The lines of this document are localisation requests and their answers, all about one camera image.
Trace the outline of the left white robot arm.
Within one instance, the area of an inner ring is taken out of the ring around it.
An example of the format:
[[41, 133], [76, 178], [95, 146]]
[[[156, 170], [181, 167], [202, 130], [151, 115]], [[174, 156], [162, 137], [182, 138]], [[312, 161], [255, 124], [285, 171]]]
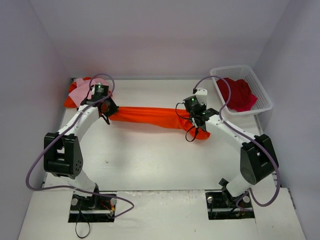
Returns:
[[98, 185], [83, 170], [84, 160], [80, 142], [91, 125], [102, 118], [108, 125], [109, 118], [119, 107], [111, 98], [109, 87], [97, 83], [92, 87], [91, 98], [85, 98], [71, 120], [56, 133], [47, 133], [44, 147], [43, 167], [47, 173], [62, 178], [66, 188], [82, 196], [82, 204], [89, 210], [100, 204]]

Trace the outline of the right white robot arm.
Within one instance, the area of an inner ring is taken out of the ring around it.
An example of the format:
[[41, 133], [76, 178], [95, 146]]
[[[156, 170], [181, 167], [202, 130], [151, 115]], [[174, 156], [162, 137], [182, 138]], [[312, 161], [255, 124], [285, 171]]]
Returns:
[[221, 200], [233, 206], [252, 186], [278, 172], [279, 163], [269, 136], [254, 135], [230, 123], [213, 108], [201, 104], [195, 95], [182, 102], [193, 127], [220, 138], [239, 153], [239, 173], [231, 181], [222, 179]]

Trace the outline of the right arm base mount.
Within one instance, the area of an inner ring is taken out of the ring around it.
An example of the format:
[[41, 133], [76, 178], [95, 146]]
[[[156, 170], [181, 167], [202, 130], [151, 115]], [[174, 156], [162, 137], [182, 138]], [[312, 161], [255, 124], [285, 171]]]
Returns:
[[226, 189], [229, 182], [222, 178], [219, 181], [221, 190], [206, 191], [205, 200], [209, 220], [254, 219], [255, 214], [248, 193], [232, 197]]

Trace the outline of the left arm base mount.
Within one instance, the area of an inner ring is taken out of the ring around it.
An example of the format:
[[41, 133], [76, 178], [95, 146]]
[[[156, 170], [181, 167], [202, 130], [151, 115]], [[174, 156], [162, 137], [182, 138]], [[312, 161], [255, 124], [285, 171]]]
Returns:
[[69, 208], [69, 223], [113, 223], [115, 221], [116, 194], [90, 197], [73, 194]]

